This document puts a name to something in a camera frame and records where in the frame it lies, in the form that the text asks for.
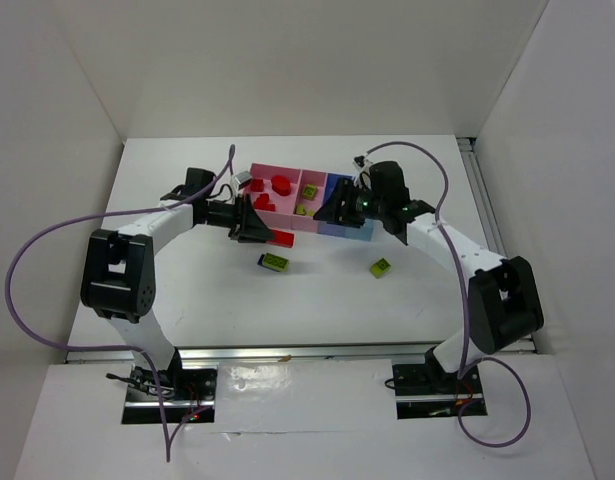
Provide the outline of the aluminium front rail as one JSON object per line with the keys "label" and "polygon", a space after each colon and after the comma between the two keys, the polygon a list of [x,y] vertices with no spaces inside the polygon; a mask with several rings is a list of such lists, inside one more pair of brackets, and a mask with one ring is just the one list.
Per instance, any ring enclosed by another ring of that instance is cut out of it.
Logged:
{"label": "aluminium front rail", "polygon": [[[278,345],[278,346],[232,346],[232,347],[178,347],[183,361],[218,362],[221,360],[278,360],[291,356],[291,360],[342,359],[352,357],[414,357],[424,355],[433,345],[431,343],[375,343],[375,344],[322,344],[322,345]],[[536,345],[531,338],[521,339],[505,347],[504,353],[536,353]],[[133,360],[129,352],[76,352],[66,355],[66,363],[110,363]]]}

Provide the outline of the small green lego brick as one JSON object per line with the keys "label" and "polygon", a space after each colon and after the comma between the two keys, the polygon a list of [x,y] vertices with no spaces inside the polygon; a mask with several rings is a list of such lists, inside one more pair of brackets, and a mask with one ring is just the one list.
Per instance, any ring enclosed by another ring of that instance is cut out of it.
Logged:
{"label": "small green lego brick", "polygon": [[390,269],[391,264],[385,258],[381,258],[370,267],[370,273],[375,278],[379,279],[389,272]]}

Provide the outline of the light blue container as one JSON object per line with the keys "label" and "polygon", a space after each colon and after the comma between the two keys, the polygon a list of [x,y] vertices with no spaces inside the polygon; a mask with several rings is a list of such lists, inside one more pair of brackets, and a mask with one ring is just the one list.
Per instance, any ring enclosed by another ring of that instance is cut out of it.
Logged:
{"label": "light blue container", "polygon": [[374,232],[374,226],[375,222],[368,219],[361,227],[346,227],[344,237],[346,239],[370,242]]}

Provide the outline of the small pink container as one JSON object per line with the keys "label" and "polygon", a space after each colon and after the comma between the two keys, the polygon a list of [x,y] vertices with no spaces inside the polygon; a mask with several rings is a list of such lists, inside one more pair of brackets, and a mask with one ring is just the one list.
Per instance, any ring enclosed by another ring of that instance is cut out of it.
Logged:
{"label": "small pink container", "polygon": [[[316,233],[318,231],[318,221],[313,219],[313,215],[322,206],[325,183],[327,173],[315,170],[303,169],[300,171],[298,186],[296,187],[296,199],[294,201],[294,210],[291,215],[291,228],[296,231],[304,231]],[[307,200],[301,197],[301,191],[306,184],[315,185],[318,188],[316,197],[313,200]],[[298,204],[303,204],[313,211],[311,217],[300,216],[295,214],[295,209]]]}

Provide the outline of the aluminium side rail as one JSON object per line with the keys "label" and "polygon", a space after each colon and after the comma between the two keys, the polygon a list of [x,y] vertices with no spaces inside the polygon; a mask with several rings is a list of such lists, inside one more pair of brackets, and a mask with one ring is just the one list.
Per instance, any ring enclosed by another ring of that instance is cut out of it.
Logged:
{"label": "aluminium side rail", "polygon": [[486,244],[490,250],[507,257],[508,252],[501,236],[491,197],[475,152],[476,139],[457,137],[456,141],[486,237]]}

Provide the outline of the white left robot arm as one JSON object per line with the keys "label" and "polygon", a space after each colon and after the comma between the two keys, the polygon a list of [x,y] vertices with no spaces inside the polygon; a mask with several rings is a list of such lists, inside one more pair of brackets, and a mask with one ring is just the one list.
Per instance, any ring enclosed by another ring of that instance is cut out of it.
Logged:
{"label": "white left robot arm", "polygon": [[153,310],[156,299],[155,256],[197,225],[228,230],[239,243],[267,243],[274,233],[239,195],[230,203],[210,198],[216,175],[189,168],[185,182],[161,198],[159,209],[118,230],[98,229],[89,238],[81,301],[118,332],[133,353],[134,379],[147,389],[156,380],[167,389],[180,387],[182,360],[165,337]]}

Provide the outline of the green lego brick with studs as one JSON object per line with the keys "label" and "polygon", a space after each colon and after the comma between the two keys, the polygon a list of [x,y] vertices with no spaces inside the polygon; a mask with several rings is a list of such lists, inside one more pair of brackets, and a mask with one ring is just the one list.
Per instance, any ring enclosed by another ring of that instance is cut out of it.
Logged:
{"label": "green lego brick with studs", "polygon": [[301,197],[307,200],[313,200],[318,192],[318,188],[315,185],[312,184],[306,184],[302,191],[301,191]]}

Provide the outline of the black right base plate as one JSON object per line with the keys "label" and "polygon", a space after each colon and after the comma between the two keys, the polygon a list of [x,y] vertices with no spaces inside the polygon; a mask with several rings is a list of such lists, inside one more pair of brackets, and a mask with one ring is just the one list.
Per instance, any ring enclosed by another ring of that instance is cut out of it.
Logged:
{"label": "black right base plate", "polygon": [[395,364],[392,377],[384,381],[395,394],[399,420],[486,416],[480,373],[473,367],[458,380],[455,374],[432,380],[423,364]]}

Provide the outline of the dark blue container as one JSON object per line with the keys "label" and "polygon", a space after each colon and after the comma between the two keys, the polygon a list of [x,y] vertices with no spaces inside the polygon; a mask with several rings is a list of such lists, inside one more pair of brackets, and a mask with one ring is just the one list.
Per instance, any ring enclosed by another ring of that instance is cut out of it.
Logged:
{"label": "dark blue container", "polygon": [[[335,173],[327,174],[322,204],[325,204],[329,200],[340,178],[351,179],[351,176],[335,174]],[[345,237],[345,231],[346,231],[346,228],[344,226],[329,224],[326,222],[318,223],[318,233],[322,235]]]}

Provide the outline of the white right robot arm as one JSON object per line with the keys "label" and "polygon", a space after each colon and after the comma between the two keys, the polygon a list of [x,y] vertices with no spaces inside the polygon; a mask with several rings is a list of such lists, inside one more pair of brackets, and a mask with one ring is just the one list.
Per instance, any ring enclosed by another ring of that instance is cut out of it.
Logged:
{"label": "white right robot arm", "polygon": [[339,179],[314,218],[349,228],[376,220],[401,243],[457,274],[466,317],[459,331],[426,352],[422,372],[431,384],[456,376],[544,325],[530,263],[486,249],[444,222],[438,208],[412,199],[395,161],[373,164],[355,180]]}

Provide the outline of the green lego plate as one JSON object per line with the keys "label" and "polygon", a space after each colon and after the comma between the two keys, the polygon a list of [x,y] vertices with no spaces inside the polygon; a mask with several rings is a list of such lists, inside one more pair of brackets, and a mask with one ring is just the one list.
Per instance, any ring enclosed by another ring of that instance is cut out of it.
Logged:
{"label": "green lego plate", "polygon": [[288,265],[289,265],[289,260],[284,258],[284,257],[280,257],[280,256],[276,256],[273,254],[265,254],[265,261],[266,261],[266,265],[268,269],[274,270],[276,272],[284,272],[287,270]]}

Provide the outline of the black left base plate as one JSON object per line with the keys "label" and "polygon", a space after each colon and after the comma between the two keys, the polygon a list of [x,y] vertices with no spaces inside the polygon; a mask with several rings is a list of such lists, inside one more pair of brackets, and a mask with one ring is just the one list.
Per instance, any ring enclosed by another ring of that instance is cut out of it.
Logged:
{"label": "black left base plate", "polygon": [[[162,380],[165,418],[177,424],[189,415],[189,423],[213,423],[218,380],[216,367],[182,370],[177,385]],[[127,384],[121,423],[147,425],[161,422],[156,385],[150,373],[134,369],[124,379]]]}

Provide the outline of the large red lego brick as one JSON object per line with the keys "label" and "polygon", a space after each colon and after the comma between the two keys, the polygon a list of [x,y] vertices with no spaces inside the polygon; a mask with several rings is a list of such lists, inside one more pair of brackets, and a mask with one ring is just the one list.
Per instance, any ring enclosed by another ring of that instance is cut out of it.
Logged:
{"label": "large red lego brick", "polygon": [[282,248],[292,248],[295,242],[295,235],[291,232],[281,230],[271,230],[272,238],[267,244]]}

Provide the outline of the small red lego brick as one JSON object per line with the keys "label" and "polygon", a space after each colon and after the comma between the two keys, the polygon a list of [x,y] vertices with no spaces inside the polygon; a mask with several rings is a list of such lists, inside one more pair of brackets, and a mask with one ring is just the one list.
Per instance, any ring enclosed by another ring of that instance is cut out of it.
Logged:
{"label": "small red lego brick", "polygon": [[253,179],[250,184],[250,190],[252,192],[262,193],[265,190],[263,179]]}

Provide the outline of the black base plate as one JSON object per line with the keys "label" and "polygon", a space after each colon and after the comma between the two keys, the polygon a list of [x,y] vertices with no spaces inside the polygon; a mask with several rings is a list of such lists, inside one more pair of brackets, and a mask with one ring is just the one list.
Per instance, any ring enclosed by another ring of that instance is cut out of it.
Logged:
{"label": "black base plate", "polygon": [[[165,418],[177,424],[189,415],[189,423],[213,423],[218,380],[216,367],[182,370],[177,385],[162,380]],[[121,423],[147,425],[161,422],[156,385],[150,373],[134,369],[124,379],[127,384]]]}
{"label": "black base plate", "polygon": [[395,394],[399,420],[486,416],[480,373],[473,367],[458,380],[455,374],[432,380],[423,364],[395,364],[392,377],[384,381]]}

